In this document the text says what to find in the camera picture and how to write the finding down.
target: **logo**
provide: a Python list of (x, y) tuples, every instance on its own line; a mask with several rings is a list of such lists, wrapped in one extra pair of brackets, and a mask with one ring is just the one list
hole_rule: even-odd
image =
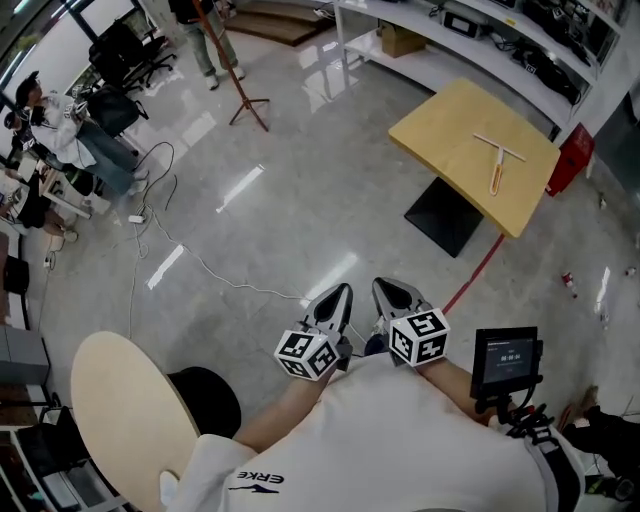
[[(259, 482), (268, 482), (270, 484), (281, 484), (284, 477), (272, 473), (260, 473), (258, 471), (241, 471), (238, 473), (238, 479), (258, 480)], [(260, 484), (247, 485), (245, 487), (229, 487), (230, 491), (251, 491), (251, 494), (280, 494), (280, 491), (267, 489)]]
[(282, 345), (280, 354), (288, 357), (302, 358), (312, 341), (313, 335), (311, 334), (292, 332), (289, 339)]
[(307, 362), (316, 375), (320, 377), (322, 372), (325, 371), (336, 359), (337, 357), (331, 348), (331, 345), (327, 342), (322, 345), (322, 347), (320, 347)]
[(249, 485), (247, 487), (229, 487), (230, 491), (252, 491), (251, 494), (259, 493), (259, 494), (280, 494), (280, 491), (273, 491), (271, 489), (267, 489), (266, 487), (262, 487), (259, 484)]
[(395, 327), (391, 329), (391, 349), (403, 359), (411, 361), (413, 342)]
[(434, 313), (424, 313), (407, 319), (416, 335), (422, 337), (433, 332), (443, 331), (444, 325)]

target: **red object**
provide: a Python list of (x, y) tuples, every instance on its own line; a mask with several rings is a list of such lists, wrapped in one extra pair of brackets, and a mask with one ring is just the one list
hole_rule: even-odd
[(571, 272), (567, 272), (566, 274), (562, 274), (562, 282), (564, 285), (571, 290), (574, 299), (578, 298), (578, 293), (576, 290), (576, 284), (573, 282), (573, 275)]
[(487, 265), (487, 263), (489, 263), (489, 260), (491, 259), (491, 257), (498, 250), (498, 247), (500, 247), (500, 244), (502, 243), (503, 240), (504, 240), (504, 235), (500, 235), (496, 240), (496, 242), (493, 244), (493, 247), (489, 249), (489, 252), (487, 253), (487, 255), (480, 262), (480, 265), (478, 265), (478, 268), (476, 268), (473, 271), (473, 274), (471, 274), (471, 277), (469, 278), (469, 280), (460, 287), (460, 289), (451, 298), (451, 300), (447, 303), (447, 305), (444, 308), (442, 308), (443, 315), (446, 315), (449, 312), (449, 310), (453, 307), (453, 305), (456, 302), (458, 302), (458, 299), (462, 297), (464, 292), (467, 291), (467, 288), (471, 286), (471, 283), (473, 283), (476, 280), (476, 278), (480, 275), (480, 272), (482, 272), (482, 269)]
[(573, 178), (587, 167), (595, 146), (596, 143), (587, 129), (582, 124), (576, 126), (560, 147), (560, 159), (547, 185), (550, 196), (562, 192)]

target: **small display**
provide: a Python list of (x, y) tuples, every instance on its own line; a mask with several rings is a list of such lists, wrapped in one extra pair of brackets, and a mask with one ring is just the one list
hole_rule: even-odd
[(471, 28), (471, 25), (469, 23), (467, 23), (466, 21), (462, 21), (459, 18), (452, 18), (451, 19), (451, 28), (455, 28), (456, 30), (459, 30), (460, 32), (468, 33), (469, 29)]
[(501, 382), (531, 373), (533, 339), (496, 340), (487, 343), (484, 382)]

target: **desk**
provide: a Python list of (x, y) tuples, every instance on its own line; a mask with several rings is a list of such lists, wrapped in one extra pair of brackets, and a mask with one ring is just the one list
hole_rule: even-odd
[(54, 203), (59, 204), (60, 206), (62, 206), (63, 208), (66, 208), (67, 210), (71, 210), (73, 213), (79, 215), (80, 217), (84, 217), (85, 219), (90, 219), (91, 214), (89, 212), (87, 212), (82, 208), (78, 208), (77, 206), (72, 205), (68, 201), (65, 201), (61, 197), (58, 197), (57, 195), (51, 193), (51, 188), (53, 187), (53, 184), (60, 178), (64, 178), (64, 174), (62, 174), (60, 171), (57, 171), (53, 167), (50, 167), (47, 177), (44, 180), (44, 183), (40, 184), (40, 195), (46, 197), (47, 199), (50, 199)]
[[(526, 158), (505, 153), (496, 196), (489, 193), (489, 182), (498, 150), (474, 133)], [(454, 258), (483, 216), (505, 235), (519, 237), (560, 157), (524, 118), (464, 78), (398, 122), (389, 136), (438, 175), (405, 217)]]
[(189, 368), (166, 376), (136, 345), (110, 332), (92, 334), (78, 349), (71, 399), (98, 469), (144, 512), (165, 512), (160, 473), (182, 476), (200, 432), (232, 437), (241, 421), (235, 394), (215, 373)]

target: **white t-shirt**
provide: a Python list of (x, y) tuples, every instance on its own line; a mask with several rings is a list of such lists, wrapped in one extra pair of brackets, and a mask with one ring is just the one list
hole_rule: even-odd
[(465, 416), (388, 354), (354, 361), (287, 437), (256, 453), (198, 440), (169, 512), (544, 512), (521, 439)]

